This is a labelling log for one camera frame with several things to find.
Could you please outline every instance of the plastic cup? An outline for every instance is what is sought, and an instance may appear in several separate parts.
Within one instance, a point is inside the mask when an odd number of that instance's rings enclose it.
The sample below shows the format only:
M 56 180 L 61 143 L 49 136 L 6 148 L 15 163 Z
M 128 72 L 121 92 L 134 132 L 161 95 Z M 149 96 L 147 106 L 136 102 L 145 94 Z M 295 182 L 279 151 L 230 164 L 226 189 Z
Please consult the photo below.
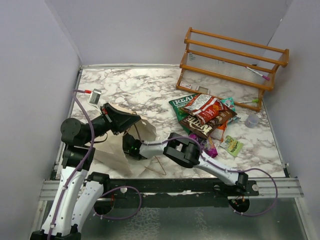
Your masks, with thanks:
M 248 127 L 248 128 L 254 128 L 258 123 L 259 123 L 260 119 L 257 115 L 255 114 L 250 114 L 248 116 L 248 118 L 245 120 L 244 124 Z

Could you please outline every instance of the gray wall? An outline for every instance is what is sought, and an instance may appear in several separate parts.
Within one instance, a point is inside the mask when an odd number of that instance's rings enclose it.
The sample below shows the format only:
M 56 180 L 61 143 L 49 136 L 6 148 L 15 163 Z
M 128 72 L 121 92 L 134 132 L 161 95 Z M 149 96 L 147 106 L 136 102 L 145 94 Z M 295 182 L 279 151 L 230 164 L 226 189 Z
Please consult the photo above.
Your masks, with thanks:
M 282 157 L 298 176 L 320 237 L 320 2 L 294 0 L 270 41 L 289 49 L 289 64 L 279 69 L 264 104 Z
M 79 58 L 43 0 L 1 1 L 0 239 L 26 240 Z
M 291 1 L 46 0 L 85 65 L 179 64 L 189 27 L 267 45 Z

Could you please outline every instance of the red snack bag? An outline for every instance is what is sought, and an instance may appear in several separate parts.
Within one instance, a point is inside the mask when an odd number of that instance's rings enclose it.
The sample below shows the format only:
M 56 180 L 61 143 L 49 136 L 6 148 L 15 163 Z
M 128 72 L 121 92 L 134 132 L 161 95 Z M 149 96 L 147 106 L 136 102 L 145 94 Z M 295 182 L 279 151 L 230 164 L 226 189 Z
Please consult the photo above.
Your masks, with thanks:
M 196 116 L 202 125 L 218 116 L 219 111 L 225 111 L 228 107 L 214 96 L 199 94 L 195 96 L 183 110 L 192 116 Z

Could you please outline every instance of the black wire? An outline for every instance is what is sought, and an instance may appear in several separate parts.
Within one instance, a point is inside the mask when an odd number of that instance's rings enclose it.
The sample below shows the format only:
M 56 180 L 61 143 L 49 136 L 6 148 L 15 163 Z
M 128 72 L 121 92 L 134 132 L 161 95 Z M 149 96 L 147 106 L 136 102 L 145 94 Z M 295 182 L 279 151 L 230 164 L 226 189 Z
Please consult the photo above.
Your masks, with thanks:
M 107 139 L 108 139 L 108 133 L 106 133 L 106 137 L 105 137 L 104 140 L 102 140 L 102 141 L 94 141 L 93 143 L 94 143 L 94 144 L 100 144 L 100 143 L 103 143 L 103 142 L 107 141 Z

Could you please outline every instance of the marble surface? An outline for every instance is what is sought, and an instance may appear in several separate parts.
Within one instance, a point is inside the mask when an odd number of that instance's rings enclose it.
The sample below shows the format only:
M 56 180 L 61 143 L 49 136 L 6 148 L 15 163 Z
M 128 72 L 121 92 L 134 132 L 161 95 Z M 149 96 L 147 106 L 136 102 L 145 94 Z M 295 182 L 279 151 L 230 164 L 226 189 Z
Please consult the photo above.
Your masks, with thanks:
M 110 102 L 121 107 L 137 112 L 138 115 L 146 117 L 157 130 L 157 138 L 163 140 L 171 132 L 186 136 L 187 133 L 178 124 L 176 115 L 172 106 L 168 103 L 190 93 L 176 89 L 176 83 L 181 70 L 179 68 L 132 68 L 132 69 L 84 69 L 79 82 L 79 89 L 99 89 L 102 91 L 100 103 Z M 224 83 L 217 84 L 208 77 L 200 74 L 188 73 L 183 81 L 199 83 L 203 87 L 213 91 L 221 89 L 220 97 L 236 96 L 237 100 L 252 100 L 256 98 L 255 91 L 248 91 L 243 88 L 237 88 L 232 83 L 227 86 Z M 77 97 L 88 111 L 90 118 L 97 116 L 88 105 L 88 96 L 78 93 Z M 230 124 L 225 132 L 241 143 L 244 147 L 237 157 L 231 156 L 222 147 L 219 147 L 220 141 L 215 140 L 215 146 L 218 156 L 215 158 L 222 164 L 238 170 L 247 170 L 250 168 L 261 168 L 271 174 L 273 177 L 285 177 L 280 156 L 275 144 L 275 140 L 270 128 L 266 112 L 256 113 L 260 122 L 255 128 L 247 128 L 244 124 L 249 114 L 255 112 L 247 108 L 236 106 L 236 112 L 241 120 L 237 123 Z M 72 117 L 76 117 L 86 122 L 81 110 L 77 105 L 73 107 Z M 112 178 L 211 178 L 211 174 L 196 168 L 184 168 L 177 165 L 169 158 L 159 157 L 166 175 L 159 174 L 163 170 L 158 161 L 153 158 L 147 164 L 144 162 L 135 162 L 133 165 L 138 174 L 132 176 L 123 176 L 116 169 L 110 169 L 103 163 L 94 160 L 90 172 L 108 173 Z M 151 169 L 159 172 L 145 169 L 148 165 Z M 249 177 L 266 177 L 262 172 L 248 172 Z

